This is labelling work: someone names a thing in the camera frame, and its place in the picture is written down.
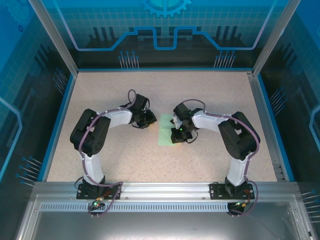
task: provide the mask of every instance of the glass wall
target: glass wall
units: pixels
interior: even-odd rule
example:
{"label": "glass wall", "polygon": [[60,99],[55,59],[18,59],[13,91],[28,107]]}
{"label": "glass wall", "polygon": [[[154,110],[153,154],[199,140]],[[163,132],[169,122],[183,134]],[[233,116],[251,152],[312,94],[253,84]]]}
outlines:
{"label": "glass wall", "polygon": [[13,239],[70,78],[27,0],[0,0],[0,233]]}
{"label": "glass wall", "polygon": [[252,68],[287,0],[44,0],[79,68]]}
{"label": "glass wall", "polygon": [[[320,1],[301,0],[261,71],[302,193],[320,192]],[[319,209],[314,208],[317,216]]]}

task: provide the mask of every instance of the black mounting plate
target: black mounting plate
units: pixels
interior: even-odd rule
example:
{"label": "black mounting plate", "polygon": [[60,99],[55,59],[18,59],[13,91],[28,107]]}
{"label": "black mounting plate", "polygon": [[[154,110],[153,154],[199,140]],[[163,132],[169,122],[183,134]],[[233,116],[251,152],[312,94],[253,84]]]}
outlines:
{"label": "black mounting plate", "polygon": [[[109,187],[103,187],[103,193],[108,193],[104,199],[105,200],[112,200],[117,192],[117,190],[120,188],[120,186],[109,186]],[[121,193],[118,194],[118,196],[115,198],[116,200],[120,199]],[[99,196],[96,192],[90,191],[83,183],[79,184],[78,191],[76,193],[76,199],[91,199],[95,200],[99,198]]]}
{"label": "black mounting plate", "polygon": [[254,188],[252,184],[245,184],[239,189],[239,194],[236,194],[234,197],[230,197],[229,193],[226,191],[225,183],[214,182],[209,184],[209,193],[211,200],[247,200],[248,195],[244,192],[244,190],[250,191],[250,200],[255,199]]}

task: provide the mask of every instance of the blue border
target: blue border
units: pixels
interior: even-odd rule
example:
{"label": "blue border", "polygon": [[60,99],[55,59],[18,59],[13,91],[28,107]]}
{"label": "blue border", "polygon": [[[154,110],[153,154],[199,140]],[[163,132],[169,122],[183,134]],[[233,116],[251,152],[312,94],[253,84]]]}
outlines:
{"label": "blue border", "polygon": [[82,72],[149,72],[149,71],[228,71],[228,72],[251,72],[250,67],[239,67],[239,68],[216,68],[216,67],[174,67],[174,68],[79,68]]}
{"label": "blue border", "polygon": [[281,155],[282,155],[282,158],[283,158],[285,171],[286,171],[286,173],[288,175],[289,181],[290,182],[295,182],[295,177],[294,177],[294,174],[293,174],[293,172],[291,170],[291,166],[290,166],[289,159],[288,159],[288,156],[287,156],[287,153],[286,153],[286,150],[285,150],[285,146],[284,146],[284,143],[282,142],[282,139],[281,139],[281,136],[280,136],[280,132],[279,132],[279,129],[278,129],[278,125],[277,125],[277,122],[276,122],[276,118],[275,118],[274,113],[272,112],[272,108],[271,108],[271,105],[270,105],[270,102],[269,102],[267,91],[266,91],[266,88],[265,88],[265,85],[263,83],[263,80],[262,80],[262,77],[261,77],[260,73],[258,75],[258,81],[259,81],[259,84],[260,84],[260,87],[261,87],[261,90],[262,90],[262,94],[263,94],[263,97],[264,97],[264,101],[265,101],[266,107],[267,107],[268,112],[269,112],[271,123],[272,123],[273,129],[274,129],[274,132],[275,132],[275,137],[276,137],[276,139],[278,141],[278,146],[280,148]]}
{"label": "blue border", "polygon": [[11,112],[13,112],[15,115],[16,115],[16,118],[17,118],[17,121],[18,121],[18,125],[19,125],[19,128],[15,134],[15,137],[13,139],[13,142],[11,144],[11,147],[9,149],[9,152],[8,154],[6,155],[6,158],[4,160],[4,163],[3,163],[3,166],[1,168],[1,171],[0,171],[0,182],[5,174],[5,171],[7,169],[7,166],[8,166],[8,163],[11,159],[11,156],[12,156],[12,153],[14,152],[15,150],[15,147],[16,147],[16,144],[18,142],[18,139],[20,137],[20,134],[21,134],[21,131],[22,131],[22,119],[21,119],[21,114],[20,112],[16,109],[16,107],[14,107],[13,105],[10,105],[6,100],[4,100],[2,97],[0,97],[0,103],[2,103],[3,105],[5,105]]}
{"label": "blue border", "polygon": [[114,44],[112,47],[109,47],[109,48],[79,48],[77,43],[76,43],[76,40],[75,38],[73,37],[72,33],[71,33],[71,30],[64,18],[64,15],[62,14],[59,6],[58,6],[58,3],[56,0],[53,0],[53,3],[56,7],[56,10],[58,11],[58,14],[60,15],[60,18],[63,22],[63,25],[72,41],[72,44],[74,46],[74,48],[78,51],[82,51],[82,52],[91,52],[91,51],[113,51],[127,36],[137,36],[138,35],[138,31],[139,30],[151,30],[152,31],[152,35],[153,35],[153,47],[156,49],[156,50],[174,50],[176,49],[177,47],[177,42],[178,42],[178,31],[179,30],[192,30],[192,34],[193,35],[203,35],[204,37],[207,38],[207,40],[213,45],[216,47],[216,49],[218,50],[247,50],[247,51],[250,51],[250,50],[253,50],[256,48],[256,46],[258,45],[258,42],[260,40],[260,37],[262,36],[264,30],[265,30],[265,27],[269,21],[269,18],[271,16],[271,14],[273,13],[273,10],[277,4],[278,0],[274,0],[272,6],[270,7],[270,10],[261,26],[261,29],[254,41],[254,44],[252,47],[221,47],[219,46],[213,39],[212,37],[210,37],[210,35],[206,32],[206,31],[197,31],[197,26],[177,26],[174,31],[173,31],[173,46],[170,46],[170,47],[159,47],[158,46],[158,43],[157,43],[157,31],[156,29],[153,27],[153,26],[135,26],[133,27],[133,32],[125,32]]}
{"label": "blue border", "polygon": [[38,176],[38,181],[39,182],[43,182],[46,179],[45,176],[47,175],[49,168],[51,167],[51,164],[48,166],[48,163],[52,161],[54,154],[55,154],[55,150],[58,144],[58,139],[60,137],[60,133],[61,133],[61,129],[67,114],[67,109],[70,103],[70,99],[71,99],[71,95],[73,92],[73,89],[75,87],[75,83],[76,83],[76,79],[74,78],[73,75],[70,76],[68,84],[66,86],[65,92],[64,92],[64,96],[61,102],[61,106],[58,112],[58,115],[56,117],[55,120],[55,124],[52,130],[52,134],[50,137],[50,141],[48,144],[48,147],[46,149],[45,155],[44,155],[44,159],[43,159],[43,163],[42,163],[42,167],[40,169],[40,173]]}
{"label": "blue border", "polygon": [[319,150],[319,152],[320,152],[320,141],[319,141],[319,138],[318,138],[318,136],[317,136],[317,134],[316,134],[316,131],[315,131],[315,129],[314,129],[315,116],[316,116],[317,112],[319,112],[319,111],[320,111],[320,105],[316,106],[316,107],[312,110],[311,116],[310,116],[309,129],[310,129],[310,131],[311,131],[311,134],[312,134],[312,136],[313,136],[313,139],[314,139],[314,141],[315,141],[315,144],[316,144],[316,146],[318,147],[318,150]]}

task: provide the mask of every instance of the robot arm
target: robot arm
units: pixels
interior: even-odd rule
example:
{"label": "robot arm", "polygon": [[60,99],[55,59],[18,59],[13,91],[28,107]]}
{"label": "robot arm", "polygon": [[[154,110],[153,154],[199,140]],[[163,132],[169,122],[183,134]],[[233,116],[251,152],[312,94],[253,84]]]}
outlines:
{"label": "robot arm", "polygon": [[[155,115],[149,109],[146,109],[148,102],[149,99],[137,94],[134,104],[129,108],[126,109],[125,107],[130,103],[120,106],[120,108],[108,110],[96,121],[93,125],[93,130],[85,137],[81,147],[87,175],[94,181],[91,181],[85,174],[83,177],[85,182],[90,185],[96,185],[96,183],[103,184],[105,181],[105,176],[101,169],[99,152],[104,146],[110,128],[135,123],[137,125],[136,128],[144,129],[157,121]],[[70,136],[74,149],[79,149],[85,132],[97,114],[97,112],[91,109],[86,109],[83,112]]]}
{"label": "robot arm", "polygon": [[173,143],[189,143],[188,140],[193,138],[192,131],[198,129],[208,129],[221,134],[224,145],[231,155],[225,190],[234,197],[237,189],[246,184],[249,157],[257,149],[254,136],[239,122],[249,127],[260,142],[257,132],[248,119],[242,112],[233,115],[211,114],[201,108],[190,110],[183,103],[176,106],[173,113],[171,121],[175,125],[175,128],[171,129]]}

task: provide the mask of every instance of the enclosure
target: enclosure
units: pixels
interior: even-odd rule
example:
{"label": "enclosure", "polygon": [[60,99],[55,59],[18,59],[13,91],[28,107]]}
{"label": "enclosure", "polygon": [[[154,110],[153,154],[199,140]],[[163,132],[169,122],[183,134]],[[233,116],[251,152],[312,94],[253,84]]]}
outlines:
{"label": "enclosure", "polygon": [[[0,0],[1,239],[318,239],[319,11],[317,0]],[[118,108],[130,89],[157,121],[109,129],[101,168],[124,183],[91,219],[70,135],[85,109]],[[221,134],[172,143],[186,99],[243,112],[258,133],[250,214],[211,199],[230,169]]]}

